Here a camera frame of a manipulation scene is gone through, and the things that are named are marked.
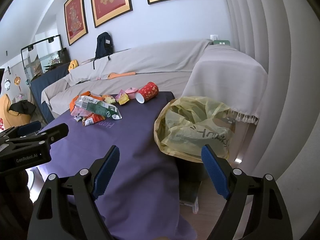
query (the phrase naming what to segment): navy blue cushion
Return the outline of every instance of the navy blue cushion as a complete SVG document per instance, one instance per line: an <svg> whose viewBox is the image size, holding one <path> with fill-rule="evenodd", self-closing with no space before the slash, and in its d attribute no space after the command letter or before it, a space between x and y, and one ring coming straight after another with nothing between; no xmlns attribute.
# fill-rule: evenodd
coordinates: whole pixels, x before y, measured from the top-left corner
<svg viewBox="0 0 320 240"><path fill-rule="evenodd" d="M69 64L70 63L66 63L53 70L47 71L40 77L31 81L30 90L35 99L38 110L40 111L42 117L47 123L52 122L54 120L54 117L51 114L46 102L43 102L41 104L41 93L46 87L50 86L51 84L55 83L59 79L69 74Z"/></svg>

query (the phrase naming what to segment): yellow plush toy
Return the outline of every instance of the yellow plush toy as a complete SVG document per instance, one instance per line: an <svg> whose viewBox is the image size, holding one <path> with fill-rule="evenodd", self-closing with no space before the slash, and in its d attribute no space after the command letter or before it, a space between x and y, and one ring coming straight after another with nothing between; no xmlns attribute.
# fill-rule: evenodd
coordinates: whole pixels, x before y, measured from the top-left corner
<svg viewBox="0 0 320 240"><path fill-rule="evenodd" d="M69 72L70 72L71 69L75 69L76 67L78 67L78 62L75 59L75 60L70 62L70 65L69 65L69 68L68 68Z"/></svg>

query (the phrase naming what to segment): wall outlet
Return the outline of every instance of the wall outlet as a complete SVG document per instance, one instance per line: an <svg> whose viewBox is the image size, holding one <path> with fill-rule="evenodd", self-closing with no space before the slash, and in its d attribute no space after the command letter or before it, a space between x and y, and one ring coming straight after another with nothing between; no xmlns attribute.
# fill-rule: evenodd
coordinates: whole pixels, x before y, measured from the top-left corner
<svg viewBox="0 0 320 240"><path fill-rule="evenodd" d="M219 39L219 35L210 35L210 40L216 41Z"/></svg>

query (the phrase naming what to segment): green snack bag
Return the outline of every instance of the green snack bag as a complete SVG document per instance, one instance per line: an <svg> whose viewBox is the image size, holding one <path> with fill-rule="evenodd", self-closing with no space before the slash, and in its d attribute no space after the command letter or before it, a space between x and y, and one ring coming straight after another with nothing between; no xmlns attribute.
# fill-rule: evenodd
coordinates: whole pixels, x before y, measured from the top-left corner
<svg viewBox="0 0 320 240"><path fill-rule="evenodd" d="M112 105L101 106L100 102L98 102L97 104L88 103L87 111L90 111L105 117L112 116L113 119L121 119L121 115L115 106L112 106Z"/></svg>
<svg viewBox="0 0 320 240"><path fill-rule="evenodd" d="M121 119L122 116L119 110L110 104L107 104L98 99L88 97L88 96L80 96L76 102L76 106L79 106L87 111L90 111L94 114L99 114L106 117L112 117L113 119Z"/></svg>

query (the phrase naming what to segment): ceiling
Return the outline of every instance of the ceiling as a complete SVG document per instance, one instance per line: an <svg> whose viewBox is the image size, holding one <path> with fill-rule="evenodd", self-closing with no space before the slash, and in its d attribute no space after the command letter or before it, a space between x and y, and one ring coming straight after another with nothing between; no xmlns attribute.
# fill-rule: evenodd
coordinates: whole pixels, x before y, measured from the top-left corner
<svg viewBox="0 0 320 240"><path fill-rule="evenodd" d="M47 10L38 30L37 33L43 33L50 29L52 23L56 21L56 14L63 8L67 0L54 0Z"/></svg>
<svg viewBox="0 0 320 240"><path fill-rule="evenodd" d="M52 1L13 0L0 21L0 65L19 55L21 48L32 42Z"/></svg>

